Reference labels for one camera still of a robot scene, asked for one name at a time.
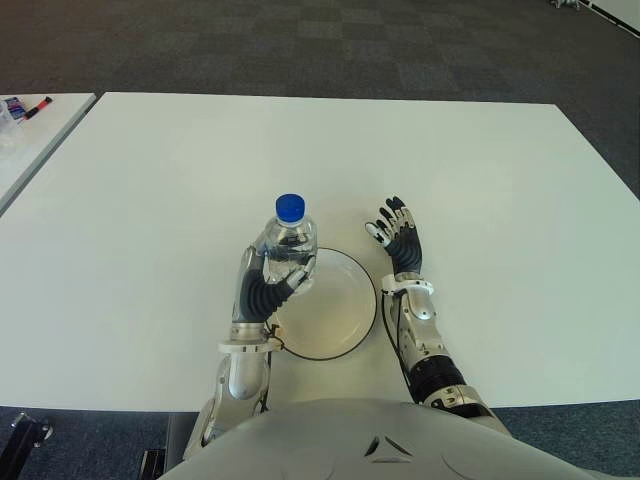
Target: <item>robot forearm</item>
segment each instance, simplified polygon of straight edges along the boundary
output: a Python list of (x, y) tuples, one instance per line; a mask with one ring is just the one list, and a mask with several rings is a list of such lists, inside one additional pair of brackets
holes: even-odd
[(390, 336), (396, 338), (394, 346), (414, 402), (508, 433), (453, 363), (436, 328), (431, 284), (417, 273), (405, 272), (385, 277), (382, 285), (383, 294), (392, 297), (389, 319), (385, 312), (387, 331), (394, 332)]

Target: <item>blue bottle cap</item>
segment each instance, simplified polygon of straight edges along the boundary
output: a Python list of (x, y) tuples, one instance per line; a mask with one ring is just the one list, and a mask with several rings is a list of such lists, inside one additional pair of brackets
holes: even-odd
[(300, 221), (304, 217), (304, 199), (295, 193), (281, 195), (276, 200), (276, 215), (286, 223)]

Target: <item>marker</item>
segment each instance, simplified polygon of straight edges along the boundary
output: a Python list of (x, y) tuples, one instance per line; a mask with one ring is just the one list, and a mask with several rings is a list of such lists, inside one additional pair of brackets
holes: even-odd
[(38, 113), (40, 110), (42, 110), (44, 107), (49, 105), (51, 102), (53, 102), (51, 97), (45, 97), (45, 99), (41, 101), (37, 106), (33, 107), (31, 110), (25, 113), (24, 118), (28, 120), (29, 118), (33, 117), (36, 113)]

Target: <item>robotic arm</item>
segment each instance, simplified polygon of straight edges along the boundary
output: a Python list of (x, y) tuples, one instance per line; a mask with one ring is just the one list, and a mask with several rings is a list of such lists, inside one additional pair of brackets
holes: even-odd
[[(436, 328), (433, 286), (420, 274), (422, 249), (411, 212), (398, 197), (386, 204), (393, 212), (380, 208), (386, 222), (369, 222), (365, 228), (393, 264), (393, 275), (382, 279), (382, 314), (411, 398), (508, 434), (478, 392), (466, 384)], [(389, 311), (385, 297), (391, 299)]]
[(218, 347), (225, 353), (218, 369), (214, 396), (204, 406), (185, 450), (190, 458), (227, 430), (251, 418), (262, 404), (267, 409), (271, 352), (282, 342), (267, 330), (266, 320), (309, 276), (315, 257), (275, 284), (264, 280), (264, 237), (242, 255), (229, 340)]

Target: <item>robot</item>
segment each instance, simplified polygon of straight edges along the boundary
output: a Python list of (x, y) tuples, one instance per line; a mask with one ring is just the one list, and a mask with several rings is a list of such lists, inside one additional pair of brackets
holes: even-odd
[(436, 328), (411, 212), (398, 197), (386, 205), (384, 220), (365, 228), (391, 258), (393, 274), (382, 280), (383, 322), (414, 403), (332, 399), (268, 411), (271, 355), (283, 345), (266, 320), (307, 279), (315, 258), (267, 284), (261, 235), (242, 257), (215, 394), (198, 416), (184, 461), (162, 478), (616, 478), (515, 440), (467, 385)]

